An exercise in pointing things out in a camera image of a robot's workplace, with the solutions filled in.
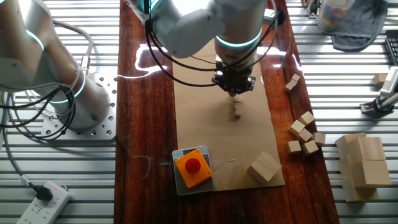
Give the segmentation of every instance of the cardboard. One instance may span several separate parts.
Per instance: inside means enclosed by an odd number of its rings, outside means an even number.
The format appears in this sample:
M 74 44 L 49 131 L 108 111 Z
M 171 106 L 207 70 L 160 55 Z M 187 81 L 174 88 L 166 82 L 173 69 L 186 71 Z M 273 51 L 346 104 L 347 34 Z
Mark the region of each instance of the cardboard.
M 215 61 L 209 43 L 195 56 Z M 200 68 L 215 65 L 194 58 L 179 61 Z M 211 83 L 214 72 L 198 72 L 173 64 L 174 77 L 190 83 Z M 178 148 L 208 146 L 216 190 L 250 189 L 284 185 L 282 169 L 266 185 L 247 172 L 262 151 L 280 162 L 274 127 L 260 65 L 253 68 L 254 91 L 243 94 L 242 117 L 234 117 L 235 101 L 220 87 L 196 88 L 174 84 Z

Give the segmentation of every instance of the power outlet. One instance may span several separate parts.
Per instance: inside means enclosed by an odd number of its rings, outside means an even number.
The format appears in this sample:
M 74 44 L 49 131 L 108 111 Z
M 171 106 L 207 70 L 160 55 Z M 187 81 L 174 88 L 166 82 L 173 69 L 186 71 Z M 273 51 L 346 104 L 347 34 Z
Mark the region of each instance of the power outlet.
M 44 187 L 51 190 L 52 199 L 43 201 L 35 198 L 17 224 L 52 224 L 57 219 L 71 195 L 66 187 L 60 187 L 53 182 L 47 182 Z

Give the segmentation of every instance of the orange button housing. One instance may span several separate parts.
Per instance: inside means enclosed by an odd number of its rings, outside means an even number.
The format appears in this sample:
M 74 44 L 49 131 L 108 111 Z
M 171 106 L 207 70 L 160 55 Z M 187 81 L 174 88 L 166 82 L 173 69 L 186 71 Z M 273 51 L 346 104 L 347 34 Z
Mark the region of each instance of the orange button housing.
M 188 153 L 177 159 L 175 165 L 180 171 L 182 179 L 188 189 L 196 187 L 198 184 L 211 178 L 213 173 L 199 149 Z

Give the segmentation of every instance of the wooden tabletop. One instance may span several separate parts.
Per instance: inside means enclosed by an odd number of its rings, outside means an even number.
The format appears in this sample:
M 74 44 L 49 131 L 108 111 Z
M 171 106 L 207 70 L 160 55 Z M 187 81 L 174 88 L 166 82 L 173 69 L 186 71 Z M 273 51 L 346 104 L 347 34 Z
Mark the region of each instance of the wooden tabletop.
M 284 0 L 276 3 L 287 12 Z M 291 94 L 284 91 L 294 73 L 302 74 L 288 15 L 274 44 L 286 55 L 261 62 L 286 186 L 179 197 L 171 166 L 171 153 L 178 149 L 174 85 L 179 84 L 142 69 L 155 66 L 144 45 L 144 27 L 124 0 L 120 9 L 119 74 L 125 78 L 118 78 L 114 223 L 339 222 L 322 151 L 291 156 L 286 150 L 295 140 L 290 125 L 311 111 L 303 78 Z M 315 124 L 308 130 L 315 132 Z

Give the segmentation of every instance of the wooden block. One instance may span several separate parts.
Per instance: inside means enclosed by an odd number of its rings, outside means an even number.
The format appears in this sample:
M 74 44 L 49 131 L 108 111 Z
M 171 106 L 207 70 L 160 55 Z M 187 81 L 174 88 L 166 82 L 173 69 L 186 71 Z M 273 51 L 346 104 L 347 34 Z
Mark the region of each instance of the wooden block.
M 341 184 L 346 202 L 365 202 L 380 199 L 376 188 L 356 189 L 351 178 L 343 180 Z
M 296 82 L 298 82 L 300 80 L 300 75 L 294 74 L 292 77 L 292 80 L 295 80 Z
M 288 83 L 288 84 L 286 84 L 286 86 L 285 86 L 285 91 L 286 91 L 287 93 L 290 93 L 290 91 L 292 91 L 293 87 L 294 87 L 293 84 Z
M 317 144 L 317 146 L 323 146 L 323 145 L 325 145 L 325 142 L 326 142 L 326 134 L 314 133 L 311 136 L 311 140 L 314 140 L 315 143 Z
M 352 164 L 351 170 L 355 187 L 374 188 L 391 185 L 386 161 L 361 161 Z
M 315 121 L 315 118 L 309 111 L 307 111 L 305 114 L 301 115 L 298 120 L 307 127 L 307 125 L 309 125 L 312 121 Z
M 293 86 L 297 85 L 297 81 L 296 80 L 291 80 L 289 83 L 292 84 Z
M 312 141 L 309 141 L 309 142 L 305 143 L 302 146 L 302 149 L 303 149 L 303 152 L 304 152 L 305 155 L 309 155 L 311 153 L 314 153 L 314 152 L 318 151 L 319 148 L 315 144 L 315 141 L 312 140 Z
M 338 160 L 338 167 L 340 169 L 341 178 L 343 180 L 348 180 L 353 177 L 353 173 L 351 171 L 351 161 L 349 156 L 342 157 Z
M 358 137 L 348 144 L 348 152 L 353 164 L 360 161 L 386 160 L 380 137 Z
M 242 95 L 236 95 L 234 96 L 234 101 L 236 103 L 243 103 L 243 96 Z
M 275 176 L 282 166 L 271 155 L 263 151 L 260 156 L 250 165 L 248 172 L 260 183 L 266 185 Z
M 301 131 L 300 134 L 297 135 L 297 140 L 299 140 L 301 144 L 304 144 L 308 140 L 310 140 L 311 137 L 312 134 L 304 128 L 303 131 Z
M 289 131 L 297 136 L 298 134 L 300 134 L 301 131 L 303 131 L 304 128 L 305 126 L 303 123 L 301 123 L 300 121 L 294 121 Z
M 358 137 L 366 137 L 365 133 L 346 134 L 335 141 L 340 158 L 348 155 L 348 144 Z
M 301 151 L 300 142 L 299 141 L 290 141 L 287 143 L 287 153 L 293 154 Z
M 377 74 L 375 77 L 373 77 L 374 85 L 378 88 L 383 87 L 383 84 L 386 81 L 386 78 L 387 78 L 387 74 L 385 74 L 385 73 Z
M 243 104 L 235 102 L 235 118 L 241 118 L 243 112 Z

